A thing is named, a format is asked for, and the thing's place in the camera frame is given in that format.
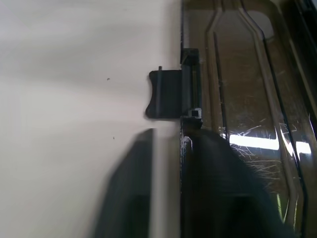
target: white wall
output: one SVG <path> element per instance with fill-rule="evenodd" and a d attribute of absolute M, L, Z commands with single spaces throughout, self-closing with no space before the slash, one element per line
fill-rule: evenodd
<path fill-rule="evenodd" d="M 166 237 L 174 217 L 177 235 L 164 138 L 178 124 L 144 110 L 148 73 L 179 66 L 179 25 L 180 0 L 0 0 L 1 238 L 86 238 L 105 180 L 151 127 L 151 234 Z"/>

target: dark plastic part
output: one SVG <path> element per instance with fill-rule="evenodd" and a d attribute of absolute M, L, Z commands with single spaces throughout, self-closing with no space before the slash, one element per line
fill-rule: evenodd
<path fill-rule="evenodd" d="M 182 124 L 181 238 L 295 237 L 229 143 L 193 125 Z"/>
<path fill-rule="evenodd" d="M 299 52 L 299 58 L 309 85 L 313 100 L 317 102 L 317 10 L 311 0 L 289 1 L 282 6 L 290 33 Z M 299 88 L 310 114 L 310 121 L 317 138 L 317 115 L 313 111 L 305 86 L 299 81 Z"/>
<path fill-rule="evenodd" d="M 152 98 L 145 111 L 151 119 L 175 119 L 182 116 L 182 71 L 158 70 L 150 73 Z"/>
<path fill-rule="evenodd" d="M 153 130 L 136 137 L 114 171 L 91 238 L 147 238 L 150 225 Z"/>
<path fill-rule="evenodd" d="M 145 114 L 151 119 L 201 117 L 201 83 L 197 49 L 184 49 L 181 70 L 150 72 L 152 97 Z"/>

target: black plastic clip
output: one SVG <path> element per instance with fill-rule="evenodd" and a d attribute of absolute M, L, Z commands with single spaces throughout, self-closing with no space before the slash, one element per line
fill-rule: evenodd
<path fill-rule="evenodd" d="M 150 72 L 151 101 L 145 111 L 151 119 L 202 118 L 199 52 L 184 49 L 181 70 Z"/>

